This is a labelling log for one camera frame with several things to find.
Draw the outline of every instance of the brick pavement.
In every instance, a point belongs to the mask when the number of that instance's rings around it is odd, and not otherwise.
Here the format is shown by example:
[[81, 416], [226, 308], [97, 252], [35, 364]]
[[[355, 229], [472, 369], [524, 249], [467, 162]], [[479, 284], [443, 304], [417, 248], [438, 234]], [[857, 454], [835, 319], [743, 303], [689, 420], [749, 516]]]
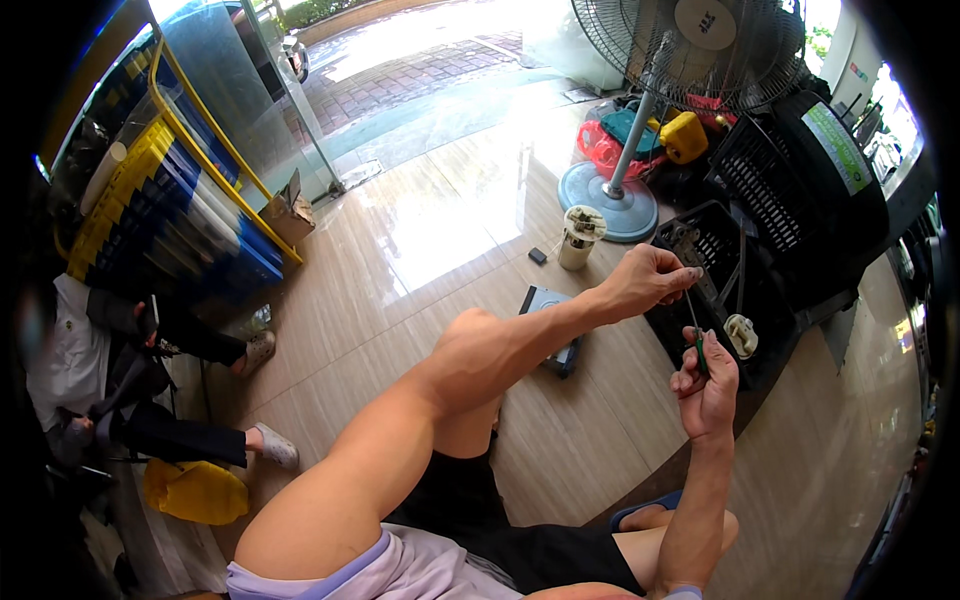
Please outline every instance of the brick pavement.
[[[519, 55], [520, 32], [478, 36], [489, 44]], [[472, 39], [428, 48], [396, 60], [387, 60], [340, 82], [310, 73], [303, 92], [317, 115], [324, 135], [343, 126], [399, 106], [416, 98], [468, 81], [522, 68], [515, 59]], [[284, 119], [300, 144], [307, 139], [289, 101], [280, 101]]]

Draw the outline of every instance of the blue slipper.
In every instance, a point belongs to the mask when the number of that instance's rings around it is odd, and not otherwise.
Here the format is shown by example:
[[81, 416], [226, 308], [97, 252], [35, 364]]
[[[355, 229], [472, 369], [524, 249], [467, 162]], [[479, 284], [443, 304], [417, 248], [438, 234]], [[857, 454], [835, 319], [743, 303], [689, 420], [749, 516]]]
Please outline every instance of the blue slipper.
[[610, 517], [610, 531], [611, 533], [618, 534], [620, 533], [620, 521], [623, 520], [623, 517], [629, 515], [637, 509], [641, 509], [644, 506], [650, 506], [651, 504], [660, 504], [663, 508], [668, 511], [674, 511], [677, 509], [677, 505], [680, 504], [680, 496], [684, 494], [683, 490], [676, 490], [665, 496], [661, 496], [656, 500], [651, 500], [643, 504], [637, 504], [623, 509], [622, 511], [617, 511]]

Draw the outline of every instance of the person sitting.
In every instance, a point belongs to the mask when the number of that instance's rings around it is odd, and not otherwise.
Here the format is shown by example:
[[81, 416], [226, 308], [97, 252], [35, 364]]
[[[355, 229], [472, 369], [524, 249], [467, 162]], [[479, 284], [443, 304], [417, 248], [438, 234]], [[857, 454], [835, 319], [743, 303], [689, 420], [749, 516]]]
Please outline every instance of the person sitting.
[[148, 332], [145, 302], [91, 289], [67, 274], [27, 283], [16, 307], [17, 340], [27, 392], [54, 457], [76, 466], [96, 428], [169, 463], [219, 459], [245, 468], [252, 450], [296, 468], [296, 447], [262, 422], [237, 431], [177, 420], [153, 402], [171, 383], [155, 356], [186, 352], [246, 376], [274, 354], [274, 334], [262, 331], [243, 342], [170, 300], [156, 304], [162, 317]]
[[[738, 371], [712, 331], [703, 343], [708, 374], [691, 348], [670, 379], [691, 445], [676, 510], [639, 508], [615, 532], [515, 527], [490, 466], [501, 398], [544, 356], [680, 300], [700, 276], [673, 253], [640, 244], [572, 300], [509, 320], [481, 309], [462, 314], [430, 356], [365, 406], [326, 457], [253, 519], [228, 567], [230, 597], [701, 597], [737, 534], [725, 504]], [[683, 334], [693, 341], [693, 327]]]

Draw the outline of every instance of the screwdriver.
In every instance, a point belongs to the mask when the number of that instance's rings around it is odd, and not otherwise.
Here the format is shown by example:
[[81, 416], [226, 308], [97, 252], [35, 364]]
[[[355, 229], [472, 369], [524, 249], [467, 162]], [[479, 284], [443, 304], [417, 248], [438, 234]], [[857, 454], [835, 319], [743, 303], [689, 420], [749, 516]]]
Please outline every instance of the screwdriver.
[[690, 316], [693, 317], [693, 335], [696, 336], [697, 356], [700, 357], [700, 372], [707, 372], [707, 359], [704, 357], [704, 332], [697, 325], [697, 315], [693, 312], [693, 300], [690, 299], [690, 291], [687, 290], [686, 304], [690, 307]]

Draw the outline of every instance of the white cylinder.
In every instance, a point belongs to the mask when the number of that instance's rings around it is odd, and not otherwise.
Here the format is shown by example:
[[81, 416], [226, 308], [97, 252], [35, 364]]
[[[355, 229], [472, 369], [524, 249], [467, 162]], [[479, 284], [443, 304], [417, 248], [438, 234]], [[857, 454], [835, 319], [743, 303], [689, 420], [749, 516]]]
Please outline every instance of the white cylinder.
[[607, 221], [596, 208], [578, 204], [564, 215], [564, 240], [560, 245], [560, 266], [568, 271], [587, 264], [593, 245], [607, 234]]
[[93, 175], [90, 177], [90, 182], [86, 185], [84, 197], [80, 200], [80, 214], [86, 216], [90, 212], [90, 209], [100, 200], [100, 196], [104, 193], [104, 190], [107, 189], [107, 183], [109, 183], [110, 178], [113, 177], [113, 172], [116, 171], [117, 165], [123, 162], [126, 157], [126, 146], [120, 142], [110, 144], [110, 147], [107, 148], [107, 153], [104, 154], [100, 164], [97, 165], [97, 170], [93, 172]]

